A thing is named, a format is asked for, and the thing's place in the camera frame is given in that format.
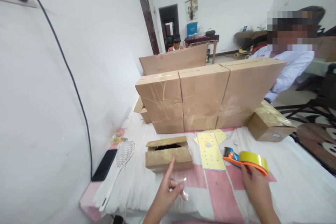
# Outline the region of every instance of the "white fly swatter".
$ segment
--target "white fly swatter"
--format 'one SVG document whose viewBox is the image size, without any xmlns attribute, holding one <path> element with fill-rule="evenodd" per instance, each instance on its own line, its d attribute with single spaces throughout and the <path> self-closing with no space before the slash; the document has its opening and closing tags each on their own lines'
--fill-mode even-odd
<svg viewBox="0 0 336 224">
<path fill-rule="evenodd" d="M 116 162 L 117 162 L 117 170 L 115 171 L 115 176 L 113 179 L 113 182 L 111 183 L 110 188 L 107 191 L 107 194 L 101 203 L 101 207 L 99 208 L 99 211 L 102 212 L 106 208 L 107 202 L 109 201 L 109 198 L 111 196 L 111 192 L 114 186 L 114 183 L 117 180 L 117 177 L 124 166 L 128 162 L 128 160 L 131 158 L 135 150 L 135 142 L 133 141 L 127 141 L 124 142 L 121 146 L 121 148 L 117 151 L 117 157 L 116 157 Z"/>
</svg>

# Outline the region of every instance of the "orange tape dispenser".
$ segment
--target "orange tape dispenser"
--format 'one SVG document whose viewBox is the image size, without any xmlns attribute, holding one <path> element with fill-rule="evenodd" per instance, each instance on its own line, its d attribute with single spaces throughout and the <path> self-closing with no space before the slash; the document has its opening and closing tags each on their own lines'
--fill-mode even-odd
<svg viewBox="0 0 336 224">
<path fill-rule="evenodd" d="M 270 172 L 268 170 L 266 159 L 252 152 L 239 152 L 238 155 L 234 153 L 232 148 L 225 147 L 223 159 L 230 162 L 234 166 L 237 166 L 239 169 L 241 168 L 241 165 L 253 166 L 257 170 L 259 170 L 265 177 Z M 246 166 L 246 169 L 249 173 L 251 173 L 251 170 L 248 166 Z"/>
</svg>

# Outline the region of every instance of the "hand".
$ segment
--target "hand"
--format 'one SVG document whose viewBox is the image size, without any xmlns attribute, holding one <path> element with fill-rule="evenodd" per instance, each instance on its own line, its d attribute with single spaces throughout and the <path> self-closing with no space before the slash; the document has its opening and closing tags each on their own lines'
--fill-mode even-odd
<svg viewBox="0 0 336 224">
<path fill-rule="evenodd" d="M 183 184 L 176 184 L 175 180 L 171 178 L 175 158 L 169 165 L 169 168 L 164 175 L 158 192 L 154 198 L 154 201 L 143 221 L 143 223 L 159 223 L 163 216 L 169 211 L 176 198 L 181 195 L 186 200 L 183 193 Z"/>
<path fill-rule="evenodd" d="M 249 166 L 250 176 L 244 165 L 241 166 L 246 192 L 251 204 L 257 212 L 261 223 L 280 223 L 273 209 L 272 195 L 266 177 L 253 166 Z"/>
</svg>

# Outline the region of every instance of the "smartphone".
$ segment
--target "smartphone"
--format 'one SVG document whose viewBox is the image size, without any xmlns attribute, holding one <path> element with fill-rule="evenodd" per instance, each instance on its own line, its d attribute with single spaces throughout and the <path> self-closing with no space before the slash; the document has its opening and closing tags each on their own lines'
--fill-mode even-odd
<svg viewBox="0 0 336 224">
<path fill-rule="evenodd" d="M 105 153 L 96 172 L 94 173 L 94 176 L 92 177 L 92 180 L 91 180 L 92 182 L 99 182 L 99 181 L 105 180 L 116 154 L 117 154 L 116 149 L 108 150 Z"/>
</svg>

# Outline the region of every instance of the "doorway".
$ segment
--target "doorway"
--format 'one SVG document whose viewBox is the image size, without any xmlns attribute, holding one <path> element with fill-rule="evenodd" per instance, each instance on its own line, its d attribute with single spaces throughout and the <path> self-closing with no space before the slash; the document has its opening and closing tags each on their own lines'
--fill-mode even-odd
<svg viewBox="0 0 336 224">
<path fill-rule="evenodd" d="M 150 44 L 153 50 L 153 54 L 159 54 L 159 46 L 158 41 L 156 40 L 156 35 L 155 35 L 155 30 L 154 30 L 154 24 L 153 24 L 153 19 L 152 19 L 152 14 L 151 10 L 149 7 L 149 1 L 148 0 L 140 0 L 141 3 L 141 8 L 143 12 L 143 16 L 145 18 L 146 22 L 146 27 L 147 27 L 147 32 L 150 40 Z"/>
<path fill-rule="evenodd" d="M 172 35 L 180 33 L 177 4 L 159 8 L 162 34 L 166 51 L 173 46 Z"/>
</svg>

